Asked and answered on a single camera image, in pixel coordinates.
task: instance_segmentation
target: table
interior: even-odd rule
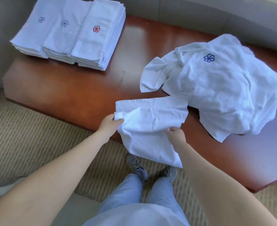
[[[115,102],[164,97],[162,90],[140,92],[142,70],[154,57],[192,42],[215,36],[127,16],[123,32],[105,72],[52,59],[20,54],[3,78],[6,98],[32,110],[84,129],[96,131],[101,120],[115,112]],[[277,72],[277,53],[249,46]],[[232,134],[214,140],[189,108],[182,125],[187,142],[206,160],[252,192],[277,181],[277,114],[255,136]],[[113,140],[121,142],[115,133]]]

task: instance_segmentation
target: person's left arm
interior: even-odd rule
[[[103,144],[124,119],[104,118],[79,145],[41,167],[0,199],[0,226],[49,226]]]

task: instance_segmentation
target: person's right arm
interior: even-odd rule
[[[239,182],[213,166],[173,127],[166,134],[211,226],[277,226],[274,216]]]

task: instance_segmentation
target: dark blue logo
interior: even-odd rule
[[[62,27],[66,27],[66,26],[68,26],[68,25],[69,25],[68,20],[63,20],[63,21],[61,22],[61,26],[62,26]]]
[[[207,56],[204,56],[204,61],[210,63],[210,62],[213,62],[215,61],[215,55],[212,55],[212,54],[208,54]]]
[[[39,23],[42,23],[43,21],[45,21],[45,18],[44,18],[44,17],[40,17],[40,18],[38,19],[38,22],[39,22]]]

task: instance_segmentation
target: stack of folded towels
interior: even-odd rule
[[[125,22],[111,0],[38,0],[11,43],[20,52],[105,70]]]

